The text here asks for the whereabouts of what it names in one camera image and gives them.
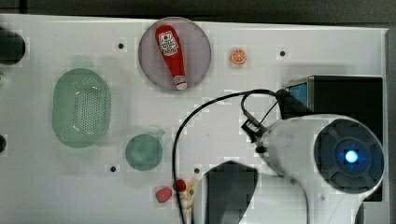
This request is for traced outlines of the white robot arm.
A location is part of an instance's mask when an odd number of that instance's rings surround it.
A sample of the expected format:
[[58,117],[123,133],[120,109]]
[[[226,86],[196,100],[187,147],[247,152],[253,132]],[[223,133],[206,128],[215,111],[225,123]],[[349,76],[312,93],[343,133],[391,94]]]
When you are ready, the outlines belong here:
[[273,172],[237,161],[211,168],[196,191],[191,224],[354,224],[385,173],[380,140],[345,116],[282,119],[257,144]]

